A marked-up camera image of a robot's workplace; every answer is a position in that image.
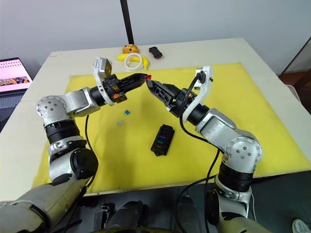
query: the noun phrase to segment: white ring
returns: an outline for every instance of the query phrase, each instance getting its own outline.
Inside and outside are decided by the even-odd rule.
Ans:
[[[128,64],[127,64],[128,61],[130,60],[130,58],[132,58],[132,57],[138,57],[138,58],[139,58],[139,63],[138,63],[138,65],[135,66],[135,67],[129,67]],[[134,71],[134,70],[139,70],[139,69],[141,69],[141,68],[142,68],[142,57],[141,57],[141,55],[140,55],[139,53],[137,53],[137,52],[129,53],[129,54],[126,56],[125,60],[124,60],[124,66],[125,66],[125,68],[128,69],[129,71]]]

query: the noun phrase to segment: yellow banana toy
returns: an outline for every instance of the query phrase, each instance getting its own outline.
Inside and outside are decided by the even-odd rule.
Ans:
[[[123,54],[120,54],[120,55],[118,55],[118,56],[116,57],[116,59],[117,59],[118,61],[123,62],[123,61],[125,60],[125,58],[126,58],[129,54],[130,54],[130,53],[123,53]],[[149,66],[149,61],[148,61],[148,59],[147,59],[144,55],[142,55],[141,57],[142,57],[142,64],[144,65],[144,69],[145,69],[145,70],[148,70],[148,66]],[[131,61],[131,62],[139,62],[139,58],[138,58],[138,57],[132,57],[132,58],[130,58],[130,61]]]

